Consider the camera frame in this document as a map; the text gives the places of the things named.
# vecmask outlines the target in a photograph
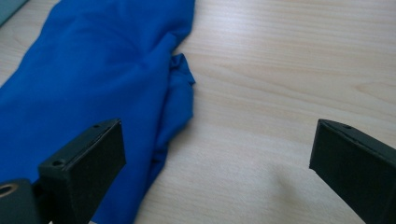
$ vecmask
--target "table surface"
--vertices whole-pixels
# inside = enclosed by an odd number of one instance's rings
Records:
[[[55,0],[0,28],[0,83]],[[197,0],[194,118],[135,223],[363,223],[308,169],[318,119],[396,147],[396,2]]]

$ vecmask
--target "blue cloth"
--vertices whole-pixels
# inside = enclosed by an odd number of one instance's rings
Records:
[[[193,0],[61,0],[0,89],[0,182],[37,165],[94,123],[121,118],[127,165],[93,221],[131,223],[192,116],[193,77],[173,50]]]

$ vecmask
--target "blue fabric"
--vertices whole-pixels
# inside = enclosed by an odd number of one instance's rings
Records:
[[[121,118],[127,165],[93,221],[131,223],[192,116],[194,83],[173,50],[193,0],[62,0],[0,89],[0,182],[37,165],[89,126]]]

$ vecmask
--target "fabric fold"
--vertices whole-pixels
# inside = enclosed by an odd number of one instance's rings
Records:
[[[174,49],[193,0],[62,0],[0,89],[0,180],[36,167],[87,127],[121,118],[127,165],[93,221],[131,223],[192,117],[193,77]]]

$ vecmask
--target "black plastic part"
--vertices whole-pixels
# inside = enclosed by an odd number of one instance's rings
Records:
[[[309,168],[369,224],[396,223],[396,150],[350,126],[318,121]]]
[[[41,163],[39,184],[54,195],[54,224],[87,224],[125,164],[119,119],[92,126]]]
[[[11,223],[42,223],[28,179],[0,184],[0,224]]]

